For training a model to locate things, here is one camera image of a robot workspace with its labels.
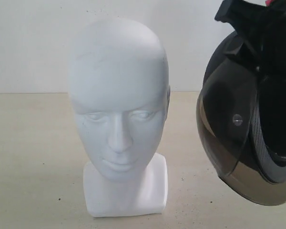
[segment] motorcycle helmet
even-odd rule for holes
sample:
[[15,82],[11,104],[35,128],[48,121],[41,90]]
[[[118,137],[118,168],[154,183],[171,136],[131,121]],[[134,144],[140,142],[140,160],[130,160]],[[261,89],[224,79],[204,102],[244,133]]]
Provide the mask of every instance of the motorcycle helmet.
[[196,105],[218,177],[245,199],[286,203],[286,0],[224,0],[216,21],[234,28],[205,71]]

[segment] mannequin head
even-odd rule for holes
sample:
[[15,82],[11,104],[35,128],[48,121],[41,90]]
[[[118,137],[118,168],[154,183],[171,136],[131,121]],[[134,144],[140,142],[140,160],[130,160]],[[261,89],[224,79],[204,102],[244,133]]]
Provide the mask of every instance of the mannequin head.
[[138,177],[167,118],[168,62],[158,37],[132,20],[97,21],[72,45],[69,96],[84,148],[111,181]]

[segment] mannequin nose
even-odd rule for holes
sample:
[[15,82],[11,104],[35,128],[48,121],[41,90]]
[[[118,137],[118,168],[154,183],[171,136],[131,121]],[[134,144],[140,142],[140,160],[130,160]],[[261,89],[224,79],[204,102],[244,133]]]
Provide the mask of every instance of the mannequin nose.
[[133,144],[127,121],[122,115],[113,118],[112,126],[108,137],[109,147],[116,153],[122,153],[129,149]]

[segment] beige table surface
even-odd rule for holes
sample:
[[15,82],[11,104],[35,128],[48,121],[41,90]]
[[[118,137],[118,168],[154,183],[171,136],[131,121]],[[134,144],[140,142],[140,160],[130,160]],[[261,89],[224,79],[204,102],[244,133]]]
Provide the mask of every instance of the beige table surface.
[[158,149],[169,173],[164,213],[94,219],[67,94],[0,94],[0,229],[286,229],[286,204],[253,204],[217,178],[198,138],[196,99],[172,93]]

